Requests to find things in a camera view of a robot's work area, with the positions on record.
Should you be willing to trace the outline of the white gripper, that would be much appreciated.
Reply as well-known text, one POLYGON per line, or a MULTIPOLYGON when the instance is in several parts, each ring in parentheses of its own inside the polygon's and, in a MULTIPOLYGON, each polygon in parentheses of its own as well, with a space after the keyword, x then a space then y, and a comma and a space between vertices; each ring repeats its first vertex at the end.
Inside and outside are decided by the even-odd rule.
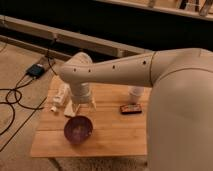
POLYGON ((96 110, 96 103, 92 101, 92 91, 88 83, 72 84, 70 89, 72 102, 75 103, 71 105, 72 115, 76 115, 80 108, 80 104, 89 103, 89 108, 94 111, 96 110))

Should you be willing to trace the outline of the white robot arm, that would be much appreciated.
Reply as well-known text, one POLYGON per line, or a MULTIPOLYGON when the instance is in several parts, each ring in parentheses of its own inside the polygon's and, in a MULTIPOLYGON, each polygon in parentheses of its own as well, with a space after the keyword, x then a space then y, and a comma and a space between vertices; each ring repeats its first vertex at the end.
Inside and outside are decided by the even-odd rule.
POLYGON ((91 83, 149 87, 149 171, 213 171, 213 52, 173 49, 100 63, 80 52, 59 75, 75 103, 91 99, 91 83))

